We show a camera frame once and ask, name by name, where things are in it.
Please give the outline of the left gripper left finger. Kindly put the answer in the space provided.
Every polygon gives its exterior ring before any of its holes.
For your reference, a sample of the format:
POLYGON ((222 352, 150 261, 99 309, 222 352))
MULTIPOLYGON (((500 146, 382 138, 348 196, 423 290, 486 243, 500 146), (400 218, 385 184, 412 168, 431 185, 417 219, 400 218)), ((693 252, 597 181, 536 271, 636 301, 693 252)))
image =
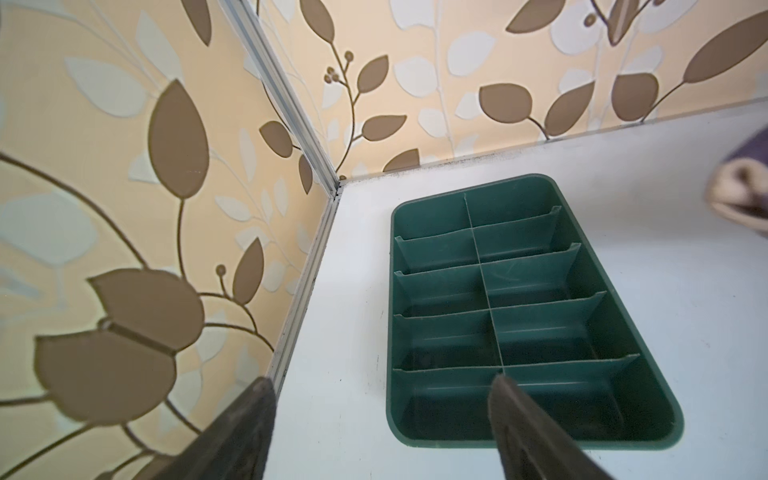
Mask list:
POLYGON ((257 378, 181 454, 157 457, 137 479, 261 479, 274 431, 273 382, 257 378))

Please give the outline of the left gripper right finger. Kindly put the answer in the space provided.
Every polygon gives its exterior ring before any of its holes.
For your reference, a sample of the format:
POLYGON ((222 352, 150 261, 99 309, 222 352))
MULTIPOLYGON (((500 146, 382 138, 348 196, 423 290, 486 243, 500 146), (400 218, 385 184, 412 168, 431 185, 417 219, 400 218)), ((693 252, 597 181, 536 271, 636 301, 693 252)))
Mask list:
POLYGON ((488 416, 507 479, 608 479, 610 475, 517 383, 497 375, 488 416))

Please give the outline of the green divided tray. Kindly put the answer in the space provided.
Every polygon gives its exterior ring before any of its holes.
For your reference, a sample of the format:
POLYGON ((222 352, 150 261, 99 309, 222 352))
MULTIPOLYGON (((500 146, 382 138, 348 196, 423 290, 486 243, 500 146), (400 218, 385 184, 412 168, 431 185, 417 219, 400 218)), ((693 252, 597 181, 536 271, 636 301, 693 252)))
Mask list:
POLYGON ((386 416, 421 448, 490 448, 512 378, 582 448, 664 450, 682 409, 553 179, 411 200, 390 220, 386 416))

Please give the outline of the purple sock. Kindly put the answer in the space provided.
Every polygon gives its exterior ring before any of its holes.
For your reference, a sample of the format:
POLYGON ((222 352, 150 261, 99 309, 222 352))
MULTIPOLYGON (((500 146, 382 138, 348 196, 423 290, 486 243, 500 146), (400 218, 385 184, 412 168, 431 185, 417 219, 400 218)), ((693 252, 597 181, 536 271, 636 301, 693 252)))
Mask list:
POLYGON ((721 218, 767 237, 767 127, 714 170, 705 200, 721 218))

